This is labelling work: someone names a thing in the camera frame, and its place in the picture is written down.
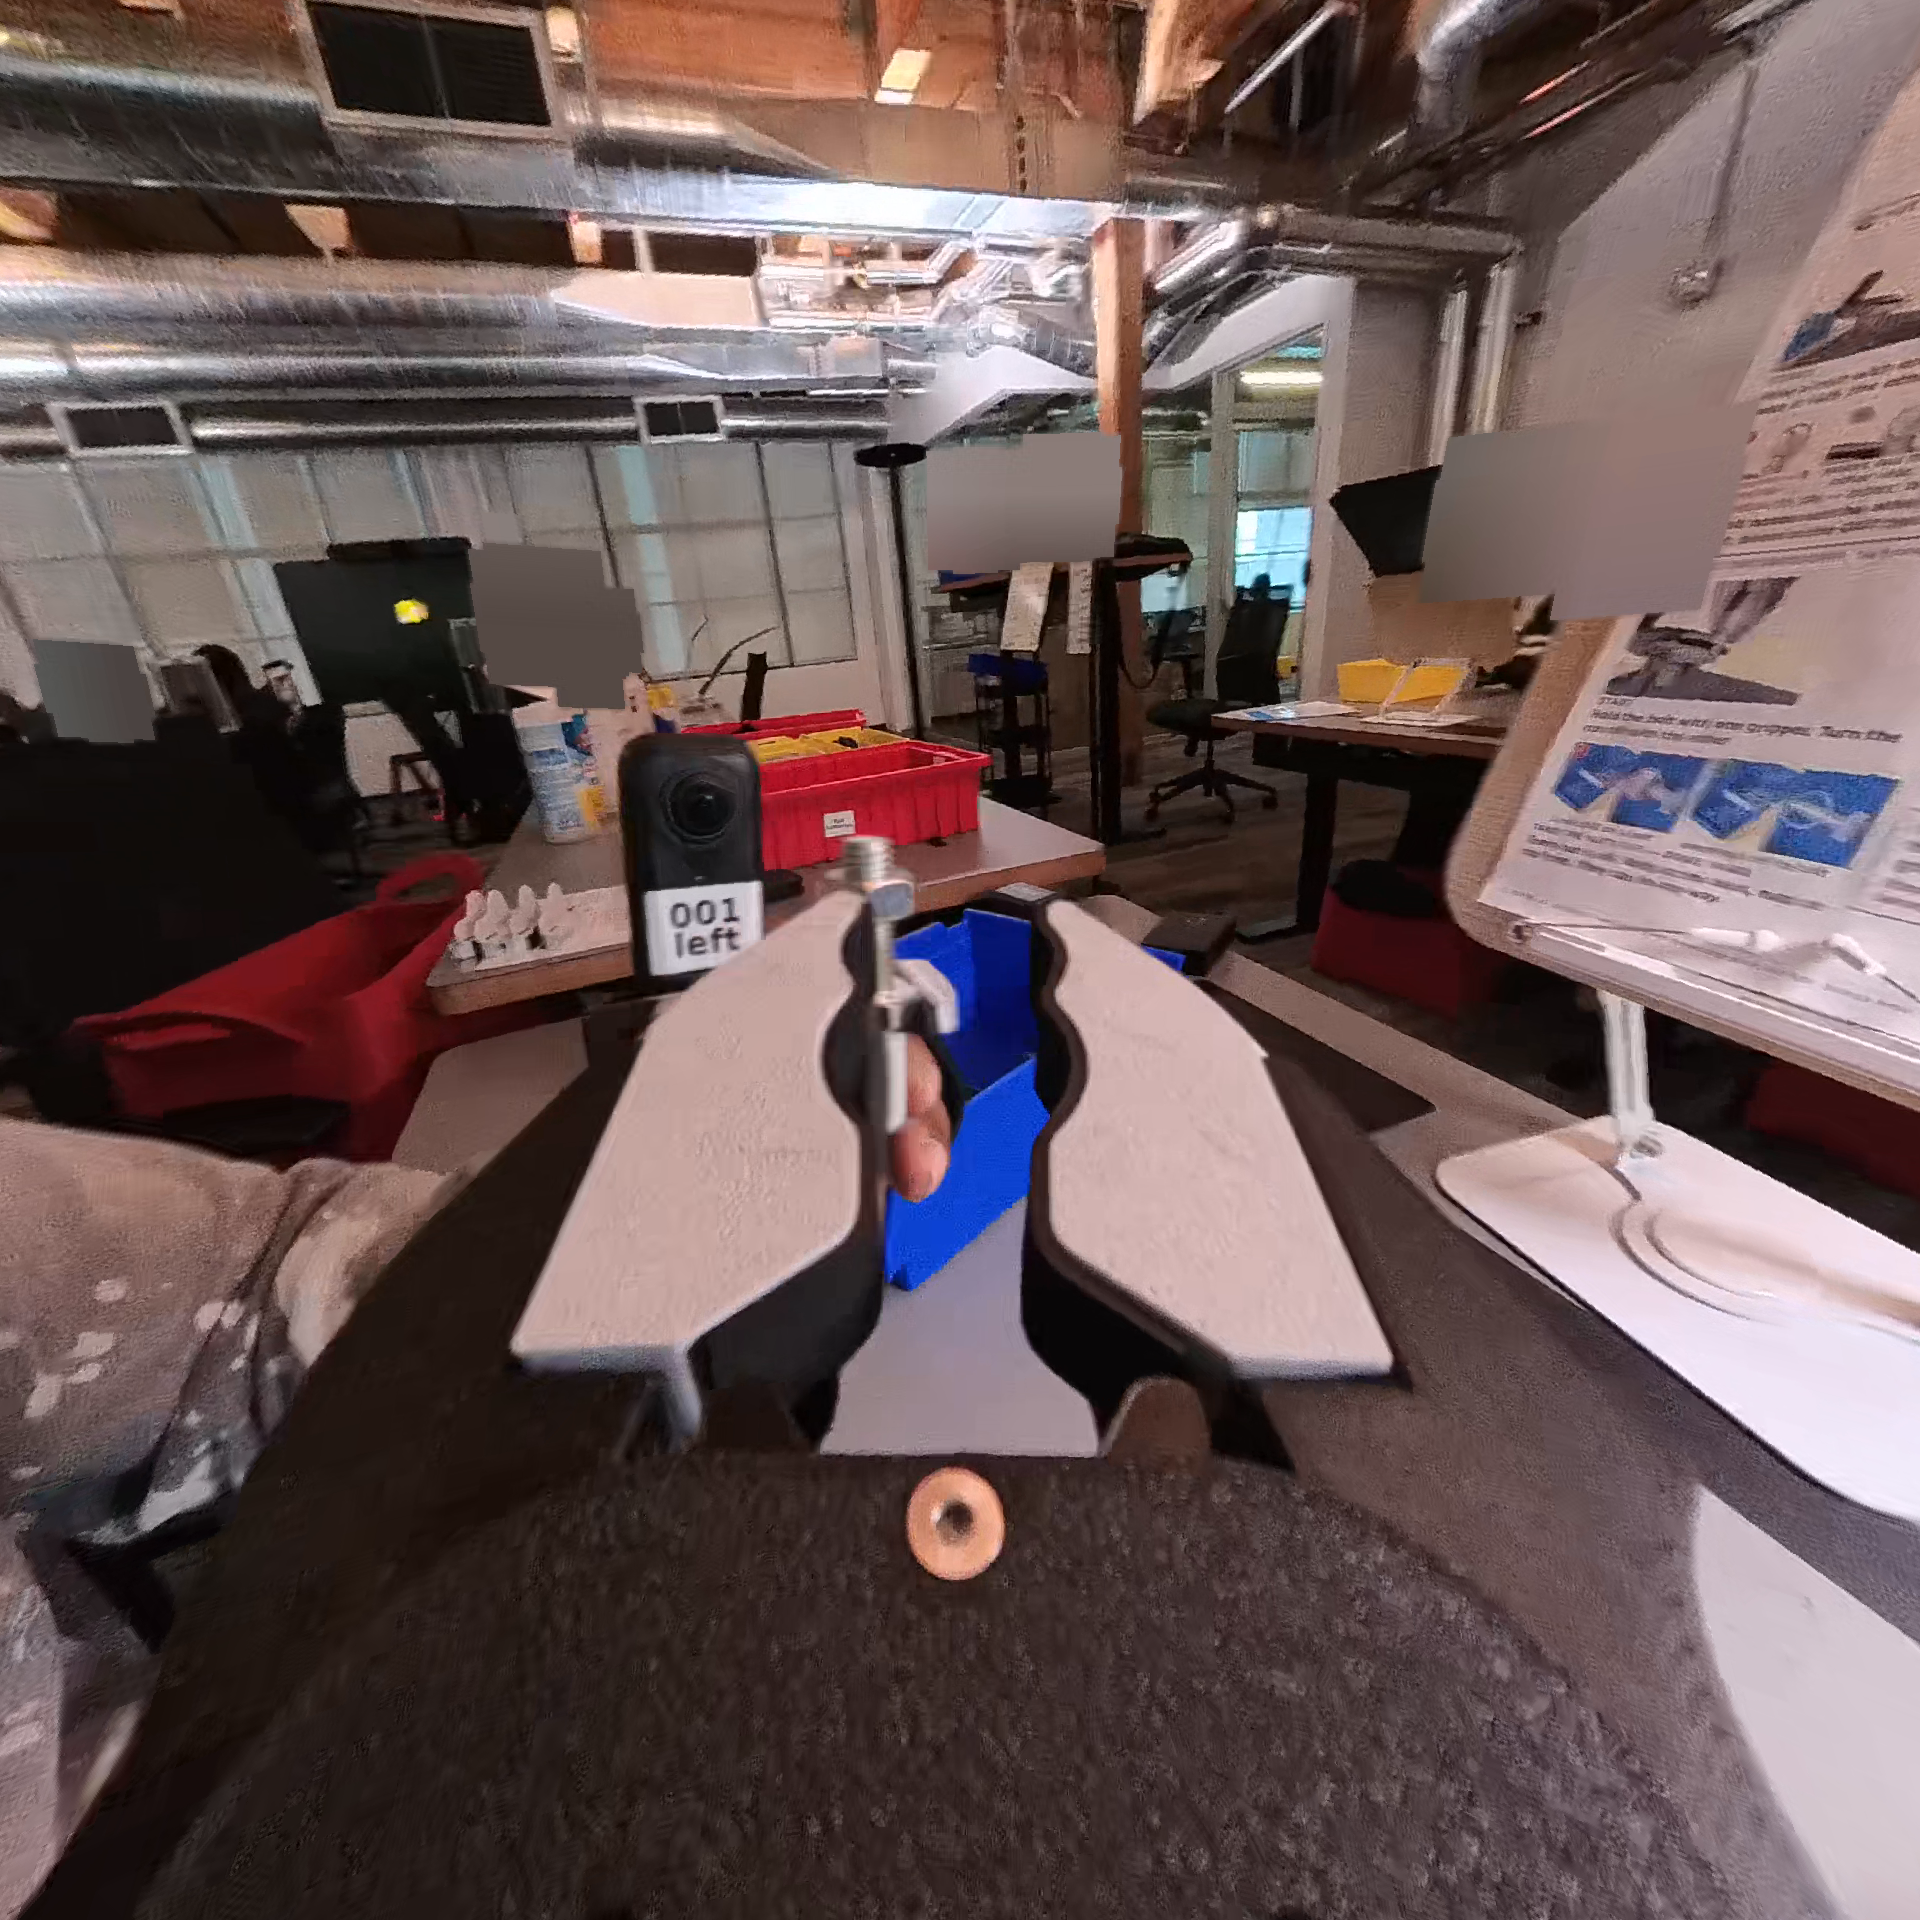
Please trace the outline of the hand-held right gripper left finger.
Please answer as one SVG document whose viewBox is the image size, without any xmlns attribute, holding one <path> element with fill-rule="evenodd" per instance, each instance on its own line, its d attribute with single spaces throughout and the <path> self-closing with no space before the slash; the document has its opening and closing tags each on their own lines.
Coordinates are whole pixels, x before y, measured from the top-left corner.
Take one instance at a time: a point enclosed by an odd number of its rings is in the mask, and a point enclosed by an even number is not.
<svg viewBox="0 0 1920 1920">
<path fill-rule="evenodd" d="M 883 1306 L 872 938 L 829 892 L 649 1022 L 510 1337 L 533 1375 L 653 1381 L 695 1436 L 764 1386 L 823 1421 Z"/>
</svg>

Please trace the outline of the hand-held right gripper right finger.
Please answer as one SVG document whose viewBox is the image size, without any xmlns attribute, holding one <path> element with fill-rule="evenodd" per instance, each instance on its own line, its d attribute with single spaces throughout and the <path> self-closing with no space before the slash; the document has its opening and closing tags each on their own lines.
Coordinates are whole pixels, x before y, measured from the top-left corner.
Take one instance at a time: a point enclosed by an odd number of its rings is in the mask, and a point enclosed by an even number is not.
<svg viewBox="0 0 1920 1920">
<path fill-rule="evenodd" d="M 1112 1447 L 1169 1382 L 1211 1432 L 1277 1386 L 1398 1358 L 1268 1051 L 1206 985 L 1086 908 L 1034 919 L 1036 1088 L 1020 1328 Z"/>
</svg>

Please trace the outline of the silver hex bolt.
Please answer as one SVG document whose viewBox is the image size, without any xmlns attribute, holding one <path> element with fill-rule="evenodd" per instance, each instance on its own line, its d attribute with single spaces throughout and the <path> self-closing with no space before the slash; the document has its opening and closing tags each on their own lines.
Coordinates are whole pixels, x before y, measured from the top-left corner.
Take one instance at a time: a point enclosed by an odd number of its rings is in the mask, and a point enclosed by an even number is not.
<svg viewBox="0 0 1920 1920">
<path fill-rule="evenodd" d="M 869 1009 L 865 1015 L 869 1123 L 881 1140 L 889 1140 L 900 1127 L 905 1109 L 905 1096 L 900 1091 L 900 1056 L 905 1034 L 884 1031 L 881 988 L 889 980 L 893 962 L 898 962 L 898 929 L 900 923 L 912 917 L 915 899 L 912 903 L 907 903 L 905 899 L 898 901 L 900 906 L 910 906 L 910 910 L 896 914 L 896 901 L 881 894 L 865 896 L 855 890 L 852 896 L 859 901 L 861 927 L 865 930 L 871 958 L 869 973 L 872 977 Z"/>
</svg>

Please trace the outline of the blue plastic bin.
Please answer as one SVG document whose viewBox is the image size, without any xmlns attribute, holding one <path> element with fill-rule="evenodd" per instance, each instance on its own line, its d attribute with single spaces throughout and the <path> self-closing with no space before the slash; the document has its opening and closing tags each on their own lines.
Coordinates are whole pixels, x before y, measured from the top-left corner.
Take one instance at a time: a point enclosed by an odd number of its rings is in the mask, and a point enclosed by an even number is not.
<svg viewBox="0 0 1920 1920">
<path fill-rule="evenodd" d="M 898 1291 L 932 1280 L 1028 1197 L 1046 1123 L 1033 933 L 1028 919 L 972 906 L 896 944 L 900 961 L 932 967 L 953 988 L 959 1020 L 942 1045 L 965 1099 L 941 1186 L 924 1202 L 886 1204 L 884 1276 Z"/>
</svg>

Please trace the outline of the person's left forearm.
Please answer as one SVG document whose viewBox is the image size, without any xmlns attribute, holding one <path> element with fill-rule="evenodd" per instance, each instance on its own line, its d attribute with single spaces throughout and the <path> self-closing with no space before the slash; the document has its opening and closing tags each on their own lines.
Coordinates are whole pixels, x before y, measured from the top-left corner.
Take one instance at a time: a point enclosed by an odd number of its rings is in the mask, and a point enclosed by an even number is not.
<svg viewBox="0 0 1920 1920">
<path fill-rule="evenodd" d="M 4 1118 L 4 1523 L 124 1547 L 212 1514 L 459 1191 Z"/>
</svg>

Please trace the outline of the white plastic bottle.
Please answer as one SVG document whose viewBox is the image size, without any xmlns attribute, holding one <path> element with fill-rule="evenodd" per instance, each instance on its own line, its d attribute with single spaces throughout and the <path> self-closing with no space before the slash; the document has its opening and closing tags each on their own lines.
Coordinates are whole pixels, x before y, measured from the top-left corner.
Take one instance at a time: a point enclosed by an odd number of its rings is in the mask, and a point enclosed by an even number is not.
<svg viewBox="0 0 1920 1920">
<path fill-rule="evenodd" d="M 589 712 L 533 700 L 510 719 L 543 839 L 552 846 L 595 839 L 604 828 L 604 788 Z"/>
</svg>

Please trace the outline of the wooden desk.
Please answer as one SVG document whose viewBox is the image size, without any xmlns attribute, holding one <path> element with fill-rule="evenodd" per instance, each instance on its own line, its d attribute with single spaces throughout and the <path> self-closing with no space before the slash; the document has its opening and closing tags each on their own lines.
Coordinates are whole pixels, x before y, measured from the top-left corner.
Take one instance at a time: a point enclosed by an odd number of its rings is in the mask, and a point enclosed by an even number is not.
<svg viewBox="0 0 1920 1920">
<path fill-rule="evenodd" d="M 896 860 L 915 880 L 919 912 L 938 914 L 1014 884 L 1058 892 L 1095 880 L 1104 872 L 1107 849 L 1097 839 L 982 801 L 974 831 L 900 846 Z M 536 820 L 525 820 L 492 863 L 487 887 L 514 899 L 523 887 L 543 894 L 550 884 L 567 894 L 622 892 L 621 835 L 549 842 Z M 455 1017 L 615 988 L 630 979 L 630 943 L 621 935 L 612 947 L 569 947 L 556 956 L 539 955 L 501 969 L 464 969 L 442 956 L 424 988 L 440 1015 Z"/>
<path fill-rule="evenodd" d="M 1247 947 L 1308 938 L 1323 925 L 1332 883 L 1338 799 L 1345 787 L 1406 796 L 1392 858 L 1419 872 L 1442 872 L 1466 825 L 1484 768 L 1519 719 L 1521 700 L 1502 696 L 1464 710 L 1384 719 L 1328 702 L 1229 710 L 1216 733 L 1247 735 L 1261 767 L 1307 781 L 1295 887 L 1295 920 L 1241 925 Z"/>
</svg>

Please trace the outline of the red plastic bin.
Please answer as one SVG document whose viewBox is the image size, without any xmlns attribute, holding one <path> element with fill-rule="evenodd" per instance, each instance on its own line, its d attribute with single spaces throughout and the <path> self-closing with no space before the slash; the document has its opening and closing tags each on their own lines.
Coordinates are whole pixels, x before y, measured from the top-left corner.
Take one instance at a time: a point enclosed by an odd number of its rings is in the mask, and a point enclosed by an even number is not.
<svg viewBox="0 0 1920 1920">
<path fill-rule="evenodd" d="M 759 730 L 806 730 L 842 723 L 871 724 L 859 709 L 779 717 L 753 724 L 689 728 L 695 739 L 737 739 Z M 804 870 L 837 860 L 852 837 L 884 837 L 923 846 L 972 835 L 992 759 L 967 744 L 900 733 L 902 744 L 761 768 L 762 865 Z"/>
</svg>

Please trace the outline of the row of small white parts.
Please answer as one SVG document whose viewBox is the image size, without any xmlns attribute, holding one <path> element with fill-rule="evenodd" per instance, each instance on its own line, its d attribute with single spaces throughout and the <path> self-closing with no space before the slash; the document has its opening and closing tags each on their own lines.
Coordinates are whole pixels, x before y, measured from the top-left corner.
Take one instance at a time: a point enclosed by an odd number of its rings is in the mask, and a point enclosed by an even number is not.
<svg viewBox="0 0 1920 1920">
<path fill-rule="evenodd" d="M 444 947 L 444 961 L 461 973 L 558 956 L 580 948 L 596 929 L 592 896 L 583 904 L 583 896 L 555 880 L 545 889 L 525 883 L 516 894 L 501 889 L 468 892 L 464 906 Z"/>
</svg>

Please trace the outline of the red bag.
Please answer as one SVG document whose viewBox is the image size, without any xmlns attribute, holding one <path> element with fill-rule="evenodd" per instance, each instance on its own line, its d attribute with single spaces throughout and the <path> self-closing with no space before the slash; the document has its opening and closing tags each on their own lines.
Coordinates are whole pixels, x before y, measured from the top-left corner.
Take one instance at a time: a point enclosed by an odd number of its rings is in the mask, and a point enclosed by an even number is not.
<svg viewBox="0 0 1920 1920">
<path fill-rule="evenodd" d="M 1439 869 L 1388 858 L 1345 865 L 1323 899 L 1313 973 L 1421 1011 L 1458 1018 L 1489 1005 L 1513 970 L 1449 910 Z"/>
</svg>

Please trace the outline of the black office chair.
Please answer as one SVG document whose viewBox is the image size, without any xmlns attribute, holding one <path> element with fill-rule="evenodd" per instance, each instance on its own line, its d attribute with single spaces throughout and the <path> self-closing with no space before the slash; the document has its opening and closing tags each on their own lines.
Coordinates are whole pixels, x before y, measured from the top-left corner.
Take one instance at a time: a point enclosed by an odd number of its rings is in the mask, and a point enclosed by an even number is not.
<svg viewBox="0 0 1920 1920">
<path fill-rule="evenodd" d="M 1281 807 L 1281 795 L 1271 785 L 1219 767 L 1216 752 L 1225 735 L 1216 723 L 1230 712 L 1271 706 L 1281 699 L 1289 611 L 1289 593 L 1274 588 L 1268 574 L 1255 576 L 1249 588 L 1237 590 L 1227 613 L 1213 661 L 1213 696 L 1197 695 L 1149 712 L 1151 723 L 1183 736 L 1189 759 L 1198 757 L 1197 768 L 1149 791 L 1143 815 L 1149 827 L 1159 822 L 1167 803 L 1195 793 L 1221 803 L 1229 822 L 1237 820 L 1237 793 L 1257 796 L 1264 810 Z"/>
</svg>

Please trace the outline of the red plastic tub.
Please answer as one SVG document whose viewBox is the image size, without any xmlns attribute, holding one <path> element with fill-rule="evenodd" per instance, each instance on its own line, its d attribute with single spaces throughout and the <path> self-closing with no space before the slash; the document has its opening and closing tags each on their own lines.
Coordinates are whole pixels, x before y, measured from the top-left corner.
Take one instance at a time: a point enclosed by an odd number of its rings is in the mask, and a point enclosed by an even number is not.
<svg viewBox="0 0 1920 1920">
<path fill-rule="evenodd" d="M 386 1158 L 440 1056 L 540 1022 L 533 1005 L 444 1015 L 431 1000 L 429 977 L 483 880 L 467 852 L 423 856 L 368 904 L 79 1020 L 69 1034 L 105 1116 L 236 1158 Z"/>
</svg>

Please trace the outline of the black computer monitor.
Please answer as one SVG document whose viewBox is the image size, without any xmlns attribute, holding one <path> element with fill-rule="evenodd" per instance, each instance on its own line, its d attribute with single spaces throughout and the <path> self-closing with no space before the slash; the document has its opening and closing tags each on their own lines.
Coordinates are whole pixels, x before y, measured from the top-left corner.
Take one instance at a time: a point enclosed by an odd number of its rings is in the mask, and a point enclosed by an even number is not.
<svg viewBox="0 0 1920 1920">
<path fill-rule="evenodd" d="M 1440 465 L 1349 483 L 1330 498 L 1332 517 L 1357 545 L 1368 576 L 1401 578 L 1427 566 L 1429 517 Z"/>
</svg>

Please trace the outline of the instruction sheet stand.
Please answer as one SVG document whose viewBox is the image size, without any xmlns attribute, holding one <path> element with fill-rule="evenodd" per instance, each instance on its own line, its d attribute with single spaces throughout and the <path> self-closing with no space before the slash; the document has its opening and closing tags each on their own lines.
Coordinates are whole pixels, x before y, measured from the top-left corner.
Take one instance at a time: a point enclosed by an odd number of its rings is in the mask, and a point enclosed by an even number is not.
<svg viewBox="0 0 1920 1920">
<path fill-rule="evenodd" d="M 1916 79 L 1741 388 L 1711 582 L 1616 621 L 1479 904 L 1599 997 L 1606 1115 L 1449 1201 L 1826 1492 L 1919 1521 L 1916 1253 L 1658 1120 L 1646 1015 L 1896 1115 L 1916 1180 Z"/>
</svg>

